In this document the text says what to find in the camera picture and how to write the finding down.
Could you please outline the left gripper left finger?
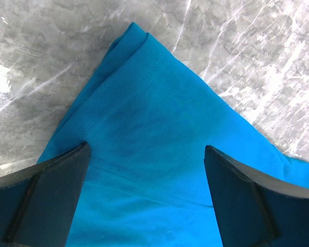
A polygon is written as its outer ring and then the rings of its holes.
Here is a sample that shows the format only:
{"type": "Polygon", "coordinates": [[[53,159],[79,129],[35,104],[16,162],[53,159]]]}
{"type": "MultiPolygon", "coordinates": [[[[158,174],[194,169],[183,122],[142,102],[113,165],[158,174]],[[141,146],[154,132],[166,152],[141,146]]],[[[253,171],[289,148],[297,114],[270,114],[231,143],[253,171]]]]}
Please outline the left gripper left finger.
{"type": "Polygon", "coordinates": [[[89,160],[82,143],[0,177],[0,246],[65,246],[89,160]]]}

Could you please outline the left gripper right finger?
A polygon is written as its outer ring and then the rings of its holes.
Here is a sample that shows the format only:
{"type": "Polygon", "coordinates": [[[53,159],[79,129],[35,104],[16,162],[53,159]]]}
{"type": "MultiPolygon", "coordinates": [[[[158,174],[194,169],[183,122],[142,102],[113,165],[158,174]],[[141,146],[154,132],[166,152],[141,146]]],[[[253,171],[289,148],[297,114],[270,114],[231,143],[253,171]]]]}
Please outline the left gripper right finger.
{"type": "Polygon", "coordinates": [[[204,166],[223,246],[309,246],[309,189],[206,146],[204,166]]]}

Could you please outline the blue t shirt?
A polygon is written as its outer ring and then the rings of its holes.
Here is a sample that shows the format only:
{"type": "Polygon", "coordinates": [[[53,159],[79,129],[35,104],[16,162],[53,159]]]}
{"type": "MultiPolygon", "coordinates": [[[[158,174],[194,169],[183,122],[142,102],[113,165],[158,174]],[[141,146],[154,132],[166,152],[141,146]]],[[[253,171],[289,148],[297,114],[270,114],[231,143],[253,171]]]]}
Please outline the blue t shirt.
{"type": "Polygon", "coordinates": [[[112,43],[39,160],[82,142],[91,158],[67,246],[221,246],[207,145],[309,188],[309,163],[283,155],[135,23],[112,43]]]}

